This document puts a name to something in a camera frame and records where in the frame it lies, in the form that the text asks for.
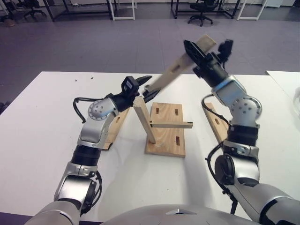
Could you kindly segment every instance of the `gray floor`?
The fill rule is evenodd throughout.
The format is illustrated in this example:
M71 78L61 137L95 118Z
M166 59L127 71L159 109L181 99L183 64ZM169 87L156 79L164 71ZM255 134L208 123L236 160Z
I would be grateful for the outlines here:
M182 40L203 34L218 43L234 40L230 74L300 71L299 15L289 7L267 8L257 22L213 14L213 25L199 27L187 24L191 14L173 19L169 4L139 4L135 21L101 15L53 23L37 16L39 22L23 19L12 28L0 24L0 102L15 99L41 71L161 73L184 52Z

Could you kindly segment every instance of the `black chair base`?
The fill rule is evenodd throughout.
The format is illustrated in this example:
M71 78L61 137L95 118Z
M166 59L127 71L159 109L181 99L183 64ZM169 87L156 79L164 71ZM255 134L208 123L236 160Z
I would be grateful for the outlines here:
M26 16L28 16L28 15L31 15L31 17L32 17L33 19L35 19L35 16L34 16L35 13L41 13L42 15L47 16L46 13L44 13L42 10L33 9L33 10L31 10L31 11L25 13L24 17L26 17Z
M207 16L204 16L204 15L202 15L202 14L201 14L201 15L193 15L193 16L191 16L187 23L190 23L191 21L193 21L193 20L198 20L198 19L201 21L200 27L203 26L203 20L208 20L208 21L210 21L210 23L211 23L212 25L213 25L213 23L214 23L212 19L210 19L210 18L208 18Z

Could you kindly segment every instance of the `wooden assembly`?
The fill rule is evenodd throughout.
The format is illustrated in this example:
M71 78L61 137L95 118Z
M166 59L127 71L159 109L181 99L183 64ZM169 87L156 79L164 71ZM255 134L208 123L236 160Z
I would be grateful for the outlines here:
M182 105L153 103L149 116L143 98L136 97L134 109L148 136L145 153L185 157L183 129L193 123L183 122Z
M109 126L108 136L106 138L104 148L102 150L109 150L110 146L116 140L116 137L121 129L121 126L123 125L123 122L128 114L129 109L130 108L124 110L123 112L120 112L120 114L113 119L111 125Z
M212 111L216 112L214 106L212 103L205 103L208 108L210 108ZM208 122L210 123L211 129L213 130L217 141L220 143L227 137L227 130L228 125L225 123L225 121L221 120L219 117L217 117L215 114L212 114L211 112L204 109L204 113L207 117Z
M196 42L196 44L204 53L206 53L216 44L216 42L208 35L203 35ZM166 69L165 72L157 80L155 80L153 84L148 87L148 91L162 90L172 81L174 81L180 74L182 74L184 70L192 66L193 63L194 62L191 60L188 54L184 53L171 66L169 66L169 68Z

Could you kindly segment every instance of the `black chair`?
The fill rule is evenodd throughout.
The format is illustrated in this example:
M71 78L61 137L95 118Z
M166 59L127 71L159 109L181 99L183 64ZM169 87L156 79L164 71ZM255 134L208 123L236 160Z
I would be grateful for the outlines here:
M33 19L35 19L35 16L34 16L35 13L41 13L42 15L47 16L46 13L44 13L42 10L34 9L34 8L39 8L40 7L37 0L20 1L20 3L18 3L17 6L23 6L23 7L26 7L26 8L31 8L31 11L24 14L25 18L26 18L26 16L31 15L31 17Z
M203 0L204 2L201 3L198 3L198 1L199 0L197 0L196 3L190 4L189 7L200 12L200 15L191 16L187 23L199 19L201 21L200 27L203 26L203 20L208 20L211 24L213 24L214 22L212 21L212 19L204 16L203 13L214 11L214 9L219 5L219 0Z

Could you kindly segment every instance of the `white table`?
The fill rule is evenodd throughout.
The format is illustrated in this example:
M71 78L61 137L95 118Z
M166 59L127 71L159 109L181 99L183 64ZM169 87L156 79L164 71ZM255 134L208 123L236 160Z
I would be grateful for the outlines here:
M296 89L300 87L299 72L267 71L267 74L274 79L290 99L294 98Z
M42 72L16 98L0 116L1 212L34 215L53 200L82 127L72 108L73 99L119 93L126 75L142 76ZM270 76L236 77L263 105L257 142L261 182L300 199L300 132L285 107L288 97ZM154 99L183 104L184 121L194 122L192 129L185 130L186 158L145 155L146 133L134 110L129 111L114 145L101 153L101 201L83 220L103 222L133 208L163 203L230 211L231 201L221 194L204 160L217 144L200 107L209 92L203 80L182 75ZM229 117L225 107L215 99L212 102ZM88 105L79 104L85 116ZM247 218L240 206L236 215Z

